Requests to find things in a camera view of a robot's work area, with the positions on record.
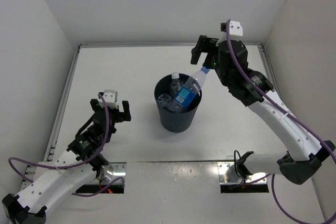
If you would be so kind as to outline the blue-cap blue-label water bottle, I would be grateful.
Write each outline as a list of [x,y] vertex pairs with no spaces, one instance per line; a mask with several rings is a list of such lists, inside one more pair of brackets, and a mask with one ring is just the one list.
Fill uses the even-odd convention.
[[173,113],[183,113],[201,91],[210,69],[202,67],[192,74],[184,83],[180,91],[172,100],[167,109]]

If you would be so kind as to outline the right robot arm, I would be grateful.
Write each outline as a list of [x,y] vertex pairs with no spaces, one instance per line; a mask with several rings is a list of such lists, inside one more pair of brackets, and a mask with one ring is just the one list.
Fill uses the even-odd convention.
[[281,101],[272,83],[259,71],[248,66],[248,51],[242,41],[220,42],[201,35],[192,49],[191,64],[200,55],[207,56],[203,66],[215,70],[229,93],[258,115],[287,148],[285,154],[246,152],[235,162],[235,172],[242,178],[258,172],[281,174],[290,182],[301,185],[321,167],[335,150],[331,141],[320,143],[308,130],[293,120],[292,113]]

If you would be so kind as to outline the small blue-label plastic bottle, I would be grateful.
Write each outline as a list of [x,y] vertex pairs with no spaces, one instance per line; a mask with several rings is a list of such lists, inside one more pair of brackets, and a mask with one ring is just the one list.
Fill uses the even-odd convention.
[[158,104],[159,107],[161,108],[167,108],[170,103],[172,101],[172,98],[169,94],[161,94],[157,99],[156,99],[156,102]]

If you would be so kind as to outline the clear unlabelled plastic bottle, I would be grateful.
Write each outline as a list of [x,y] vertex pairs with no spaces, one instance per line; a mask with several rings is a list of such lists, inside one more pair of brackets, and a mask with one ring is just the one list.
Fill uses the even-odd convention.
[[183,86],[183,82],[180,79],[180,75],[178,72],[174,72],[171,74],[171,82],[169,84],[169,91],[171,98],[176,97],[178,92],[181,90]]

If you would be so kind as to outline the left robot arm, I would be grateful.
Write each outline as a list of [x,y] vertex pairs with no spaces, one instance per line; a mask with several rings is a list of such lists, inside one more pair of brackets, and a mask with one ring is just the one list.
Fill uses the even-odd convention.
[[122,101],[123,111],[103,98],[92,99],[90,105],[93,115],[62,155],[52,165],[43,165],[45,172],[26,188],[3,198],[11,223],[45,223],[65,199],[93,180],[100,182],[98,193],[116,182],[124,184],[124,177],[114,175],[101,151],[116,132],[115,124],[131,120],[129,103]]

